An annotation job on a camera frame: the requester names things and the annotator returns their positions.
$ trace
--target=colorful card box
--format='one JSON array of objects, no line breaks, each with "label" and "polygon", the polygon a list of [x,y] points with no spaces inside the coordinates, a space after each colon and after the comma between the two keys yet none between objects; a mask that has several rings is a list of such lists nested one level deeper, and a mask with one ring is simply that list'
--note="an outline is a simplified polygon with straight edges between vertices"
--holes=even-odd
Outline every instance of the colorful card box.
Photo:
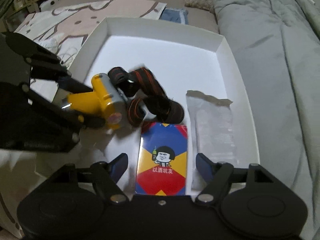
[{"label": "colorful card box", "polygon": [[142,127],[136,194],[184,195],[188,135],[185,125],[147,123]]}]

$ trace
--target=white box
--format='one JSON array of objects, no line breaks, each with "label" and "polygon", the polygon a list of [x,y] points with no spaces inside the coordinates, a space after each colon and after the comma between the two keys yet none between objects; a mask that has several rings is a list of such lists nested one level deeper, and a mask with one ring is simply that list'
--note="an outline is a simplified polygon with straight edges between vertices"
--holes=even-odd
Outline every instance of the white box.
[{"label": "white box", "polygon": [[[233,101],[234,141],[240,165],[248,167],[249,163],[259,163],[247,93],[231,49],[222,35],[162,20],[108,18],[90,35],[69,70],[74,78],[91,86],[91,78],[97,73],[107,73],[115,66],[129,71],[141,64],[154,73],[168,97],[184,107],[184,123],[188,131],[187,90],[199,90]],[[81,133],[81,144],[67,155],[38,154],[36,173],[49,176],[55,169],[70,162],[76,163],[79,168],[89,167],[97,161],[109,162],[125,152],[129,156],[129,168],[118,185],[128,195],[133,194],[140,145],[139,129],[119,130],[113,137],[102,130],[86,130]],[[101,149],[103,153],[90,152],[93,147]],[[186,193],[191,194],[190,132],[188,151]]]}]

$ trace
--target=gray comforter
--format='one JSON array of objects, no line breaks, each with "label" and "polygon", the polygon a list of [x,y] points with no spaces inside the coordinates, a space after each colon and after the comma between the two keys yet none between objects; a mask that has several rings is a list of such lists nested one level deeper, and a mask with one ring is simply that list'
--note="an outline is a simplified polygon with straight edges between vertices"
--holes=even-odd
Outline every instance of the gray comforter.
[{"label": "gray comforter", "polygon": [[238,63],[261,165],[308,206],[303,239],[320,239],[320,12],[307,0],[213,0]]}]

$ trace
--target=black and orange striped strap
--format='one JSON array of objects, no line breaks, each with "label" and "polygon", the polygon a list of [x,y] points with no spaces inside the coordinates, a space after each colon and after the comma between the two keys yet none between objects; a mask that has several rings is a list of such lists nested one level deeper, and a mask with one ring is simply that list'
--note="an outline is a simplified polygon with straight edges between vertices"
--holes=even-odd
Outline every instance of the black and orange striped strap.
[{"label": "black and orange striped strap", "polygon": [[108,72],[111,83],[120,88],[127,97],[133,97],[141,89],[146,98],[134,98],[128,104],[128,120],[132,126],[139,126],[145,118],[141,108],[145,105],[156,121],[181,123],[184,118],[183,107],[169,99],[153,73],[145,67],[127,73],[116,67]]}]

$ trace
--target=plastic package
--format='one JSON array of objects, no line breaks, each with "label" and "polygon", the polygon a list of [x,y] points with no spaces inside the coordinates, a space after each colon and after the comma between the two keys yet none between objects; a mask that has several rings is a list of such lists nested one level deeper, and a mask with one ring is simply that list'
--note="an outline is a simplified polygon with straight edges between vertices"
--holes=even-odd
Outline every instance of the plastic package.
[{"label": "plastic package", "polygon": [[191,122],[193,180],[192,190],[202,190],[206,183],[196,170],[196,155],[203,153],[212,162],[228,162],[237,167],[236,145],[233,139],[232,113],[229,99],[217,99],[200,91],[187,92]]}]

